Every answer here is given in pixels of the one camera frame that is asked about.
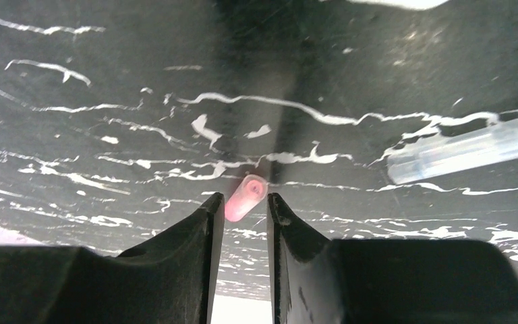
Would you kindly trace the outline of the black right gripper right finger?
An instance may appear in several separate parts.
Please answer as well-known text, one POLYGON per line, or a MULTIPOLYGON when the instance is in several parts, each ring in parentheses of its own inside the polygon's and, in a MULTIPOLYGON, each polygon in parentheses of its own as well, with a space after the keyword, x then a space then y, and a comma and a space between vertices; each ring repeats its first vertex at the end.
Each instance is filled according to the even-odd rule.
POLYGON ((328 239, 268 195, 274 323, 518 323, 518 276, 478 240, 328 239))

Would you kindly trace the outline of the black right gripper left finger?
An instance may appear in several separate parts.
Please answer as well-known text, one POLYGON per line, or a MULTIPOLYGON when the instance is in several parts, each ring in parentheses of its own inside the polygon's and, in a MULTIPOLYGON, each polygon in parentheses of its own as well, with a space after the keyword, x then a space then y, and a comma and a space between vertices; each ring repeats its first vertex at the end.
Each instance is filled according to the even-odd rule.
POLYGON ((0 323, 209 323, 224 229, 215 193, 117 256, 0 246, 0 323))

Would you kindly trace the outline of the pink translucent pen cap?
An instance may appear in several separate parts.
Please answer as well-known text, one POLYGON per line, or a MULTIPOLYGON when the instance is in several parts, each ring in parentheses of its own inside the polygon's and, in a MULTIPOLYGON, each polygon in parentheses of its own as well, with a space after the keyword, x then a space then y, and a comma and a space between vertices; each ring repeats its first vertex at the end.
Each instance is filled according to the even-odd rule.
POLYGON ((225 203, 225 218, 230 222, 242 220, 255 206, 265 199, 267 181, 259 175, 247 175, 225 203))

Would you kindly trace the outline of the clear pen cap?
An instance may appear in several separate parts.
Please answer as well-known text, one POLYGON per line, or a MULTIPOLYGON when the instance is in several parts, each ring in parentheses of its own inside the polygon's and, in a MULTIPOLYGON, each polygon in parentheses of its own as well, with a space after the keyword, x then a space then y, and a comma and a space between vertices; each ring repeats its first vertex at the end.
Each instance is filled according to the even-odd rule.
POLYGON ((457 136, 421 138, 386 158, 389 178, 407 184, 518 159, 518 119, 457 136))

